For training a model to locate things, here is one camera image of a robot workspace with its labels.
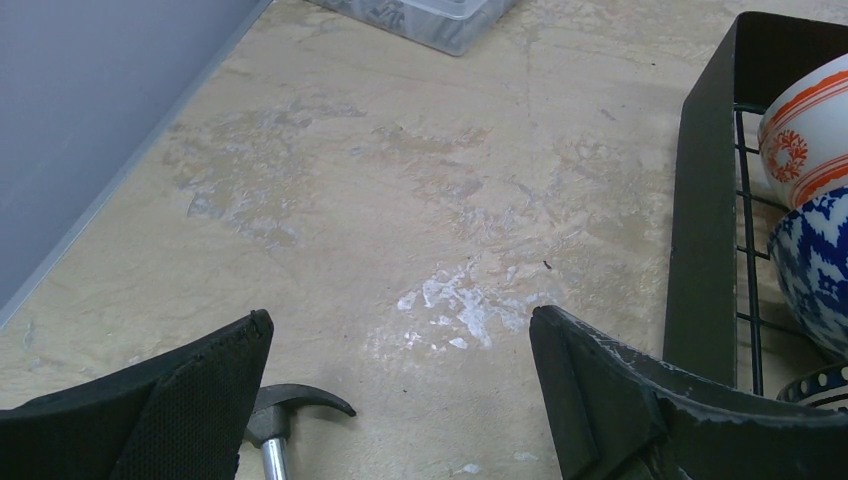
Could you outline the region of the red floral bowl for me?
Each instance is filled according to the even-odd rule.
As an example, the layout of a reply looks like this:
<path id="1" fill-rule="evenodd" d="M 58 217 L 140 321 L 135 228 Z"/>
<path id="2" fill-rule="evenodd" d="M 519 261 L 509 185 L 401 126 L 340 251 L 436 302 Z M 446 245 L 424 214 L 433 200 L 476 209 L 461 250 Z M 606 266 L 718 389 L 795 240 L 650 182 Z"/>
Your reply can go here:
<path id="1" fill-rule="evenodd" d="M 757 132 L 767 181 L 794 209 L 847 185 L 847 56 L 813 70 L 765 111 Z"/>

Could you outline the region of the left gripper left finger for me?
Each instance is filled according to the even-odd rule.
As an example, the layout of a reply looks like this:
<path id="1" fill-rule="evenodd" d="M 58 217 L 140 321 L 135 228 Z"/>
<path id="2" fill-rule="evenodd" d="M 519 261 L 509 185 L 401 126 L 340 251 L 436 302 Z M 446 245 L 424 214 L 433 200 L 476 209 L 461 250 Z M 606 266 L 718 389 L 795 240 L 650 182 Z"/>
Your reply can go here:
<path id="1" fill-rule="evenodd" d="M 232 479 L 274 326 L 198 340 L 1 412 L 4 479 Z"/>

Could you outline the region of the brown beige bowl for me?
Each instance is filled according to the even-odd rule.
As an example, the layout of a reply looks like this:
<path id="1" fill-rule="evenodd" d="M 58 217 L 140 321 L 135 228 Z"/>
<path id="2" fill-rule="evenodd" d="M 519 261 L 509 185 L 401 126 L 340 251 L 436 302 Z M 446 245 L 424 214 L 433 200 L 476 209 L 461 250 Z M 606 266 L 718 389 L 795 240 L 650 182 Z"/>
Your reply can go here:
<path id="1" fill-rule="evenodd" d="M 788 383 L 777 400 L 847 412 L 847 362 L 823 367 Z"/>

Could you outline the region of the red patterned black bowl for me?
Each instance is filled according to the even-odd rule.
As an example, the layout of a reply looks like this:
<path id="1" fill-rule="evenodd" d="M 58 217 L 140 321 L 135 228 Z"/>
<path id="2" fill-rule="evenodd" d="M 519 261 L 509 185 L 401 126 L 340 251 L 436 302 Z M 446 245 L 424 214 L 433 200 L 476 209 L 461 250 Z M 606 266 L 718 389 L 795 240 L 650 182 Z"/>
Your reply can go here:
<path id="1" fill-rule="evenodd" d="M 821 349 L 847 358 L 847 189 L 787 213 L 767 243 L 778 284 L 800 329 Z"/>

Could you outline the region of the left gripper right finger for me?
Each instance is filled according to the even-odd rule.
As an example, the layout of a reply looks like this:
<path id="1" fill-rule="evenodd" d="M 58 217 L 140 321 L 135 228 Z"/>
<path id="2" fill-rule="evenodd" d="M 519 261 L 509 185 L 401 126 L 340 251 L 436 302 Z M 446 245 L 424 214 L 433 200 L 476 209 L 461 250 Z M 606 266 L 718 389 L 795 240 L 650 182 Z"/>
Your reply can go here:
<path id="1" fill-rule="evenodd" d="M 556 306 L 529 336 L 565 479 L 843 479 L 847 417 L 754 396 Z"/>

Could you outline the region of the black wire dish rack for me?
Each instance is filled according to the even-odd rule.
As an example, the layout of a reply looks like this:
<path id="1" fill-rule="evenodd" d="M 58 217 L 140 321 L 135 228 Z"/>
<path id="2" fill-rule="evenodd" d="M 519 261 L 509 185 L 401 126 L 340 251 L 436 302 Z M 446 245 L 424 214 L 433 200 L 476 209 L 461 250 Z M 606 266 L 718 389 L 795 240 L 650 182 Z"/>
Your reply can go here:
<path id="1" fill-rule="evenodd" d="M 737 328 L 750 332 L 755 394 L 763 391 L 753 208 L 778 203 L 752 191 L 754 145 L 745 129 L 780 93 L 843 55 L 835 23 L 739 14 L 684 100 L 676 152 L 666 302 L 665 361 L 726 386 L 737 383 Z"/>

